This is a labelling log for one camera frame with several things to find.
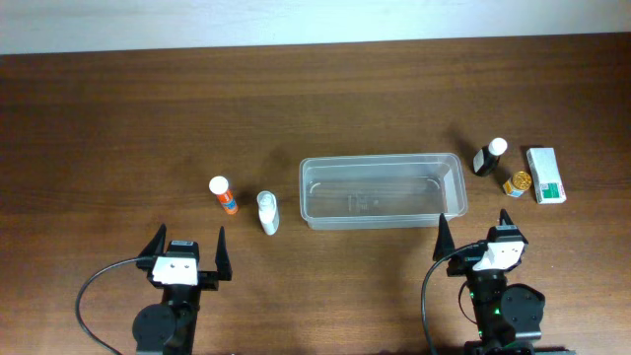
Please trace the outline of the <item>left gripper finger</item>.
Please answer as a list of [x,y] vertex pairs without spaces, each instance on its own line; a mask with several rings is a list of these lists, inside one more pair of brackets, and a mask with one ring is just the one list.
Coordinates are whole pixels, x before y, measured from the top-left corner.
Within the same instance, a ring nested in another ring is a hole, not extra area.
[[233,276],[232,265],[230,262],[225,228],[221,227],[219,230],[216,254],[215,254],[216,272],[218,274],[217,279],[220,281],[231,281]]
[[160,256],[164,252],[167,226],[162,224],[153,239],[141,250],[139,257]]

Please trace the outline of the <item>small jar gold lid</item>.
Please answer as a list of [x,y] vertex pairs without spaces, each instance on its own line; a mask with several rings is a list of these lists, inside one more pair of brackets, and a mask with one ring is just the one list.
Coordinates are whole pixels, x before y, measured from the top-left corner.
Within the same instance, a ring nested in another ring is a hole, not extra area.
[[532,185],[530,174],[520,171],[511,175],[503,184],[504,192],[511,197],[521,197]]

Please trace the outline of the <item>white green medicine box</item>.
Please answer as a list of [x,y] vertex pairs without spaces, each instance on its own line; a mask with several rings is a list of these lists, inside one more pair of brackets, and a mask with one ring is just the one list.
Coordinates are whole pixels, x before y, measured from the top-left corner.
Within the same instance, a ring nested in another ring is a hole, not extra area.
[[538,204],[560,204],[567,195],[558,170],[553,148],[530,148],[526,158],[532,175]]

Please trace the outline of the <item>dark bottle white cap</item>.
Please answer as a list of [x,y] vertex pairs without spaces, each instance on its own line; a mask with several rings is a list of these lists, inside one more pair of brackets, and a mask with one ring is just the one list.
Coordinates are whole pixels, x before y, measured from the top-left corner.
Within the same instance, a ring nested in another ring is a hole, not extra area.
[[483,146],[472,161],[473,172],[479,177],[488,176],[498,166],[501,156],[506,152],[508,142],[501,137],[494,138]]

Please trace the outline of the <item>white spray bottle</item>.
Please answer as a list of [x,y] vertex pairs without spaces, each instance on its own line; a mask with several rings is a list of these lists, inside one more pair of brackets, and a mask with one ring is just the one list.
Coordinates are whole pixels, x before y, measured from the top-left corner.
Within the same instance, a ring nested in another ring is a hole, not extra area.
[[264,233],[274,235],[279,228],[280,216],[276,196],[267,190],[261,191],[256,197],[258,218]]

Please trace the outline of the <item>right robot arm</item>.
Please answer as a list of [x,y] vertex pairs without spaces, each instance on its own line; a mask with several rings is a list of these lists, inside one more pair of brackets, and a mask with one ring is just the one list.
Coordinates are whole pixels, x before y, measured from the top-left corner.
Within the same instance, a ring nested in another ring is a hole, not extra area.
[[457,248],[445,215],[439,217],[439,232],[433,253],[434,264],[422,283],[421,317],[430,352],[437,352],[427,321],[426,293],[430,277],[446,263],[447,275],[463,277],[461,290],[469,292],[479,339],[467,341],[467,355],[553,355],[569,354],[563,347],[537,348],[541,339],[545,296],[525,284],[509,284],[507,273],[522,262],[528,241],[506,210],[499,224],[484,240]]

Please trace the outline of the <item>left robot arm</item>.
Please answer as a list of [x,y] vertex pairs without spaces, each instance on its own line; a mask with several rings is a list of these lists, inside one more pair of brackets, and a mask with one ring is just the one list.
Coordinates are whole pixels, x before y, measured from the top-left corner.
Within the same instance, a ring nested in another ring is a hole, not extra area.
[[201,293],[216,291],[230,281],[230,263],[225,230],[219,230],[215,252],[216,268],[199,268],[199,244],[166,241],[167,227],[161,225],[154,238],[138,254],[136,267],[147,280],[163,291],[162,300],[142,309],[132,325],[137,354],[190,354],[193,350]]

